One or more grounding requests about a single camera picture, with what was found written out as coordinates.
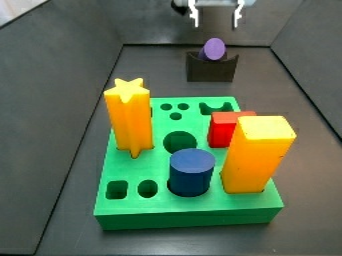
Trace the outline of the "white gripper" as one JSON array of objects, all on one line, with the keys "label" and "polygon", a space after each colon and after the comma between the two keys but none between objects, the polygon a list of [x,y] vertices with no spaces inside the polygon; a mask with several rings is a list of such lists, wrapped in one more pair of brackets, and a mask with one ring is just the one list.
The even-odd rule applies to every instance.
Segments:
[{"label": "white gripper", "polygon": [[189,17],[194,20],[194,27],[199,27],[199,7],[234,7],[233,28],[238,28],[242,19],[242,10],[245,6],[253,6],[257,0],[171,0],[178,7],[189,7]]}]

